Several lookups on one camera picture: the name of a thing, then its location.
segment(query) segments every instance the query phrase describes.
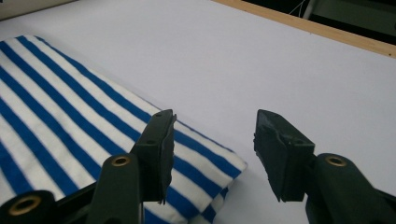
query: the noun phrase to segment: blue and white striped cloth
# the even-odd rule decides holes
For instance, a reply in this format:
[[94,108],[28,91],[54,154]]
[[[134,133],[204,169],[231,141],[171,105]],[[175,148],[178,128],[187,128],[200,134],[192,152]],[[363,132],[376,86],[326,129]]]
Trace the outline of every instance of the blue and white striped cloth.
[[[32,35],[0,42],[0,79],[0,203],[33,189],[59,200],[91,184],[159,111]],[[211,223],[246,166],[177,121],[166,205],[145,203],[146,223]]]

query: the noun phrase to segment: black object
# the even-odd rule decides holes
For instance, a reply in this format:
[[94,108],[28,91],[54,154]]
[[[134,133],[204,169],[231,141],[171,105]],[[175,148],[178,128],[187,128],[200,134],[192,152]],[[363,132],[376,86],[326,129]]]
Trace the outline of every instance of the black object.
[[331,26],[336,29],[347,31],[356,35],[362,35],[385,43],[389,43],[391,45],[396,45],[395,35],[388,35],[375,30],[359,27],[357,25],[322,17],[316,14],[311,14],[309,16],[309,20],[323,25]]
[[254,150],[283,202],[308,195],[309,223],[396,223],[396,198],[374,189],[356,165],[315,145],[280,115],[259,110]]
[[49,191],[18,195],[0,207],[1,224],[138,224],[143,202],[164,203],[174,151],[172,110],[155,114],[130,153],[108,158],[97,183],[58,202]]

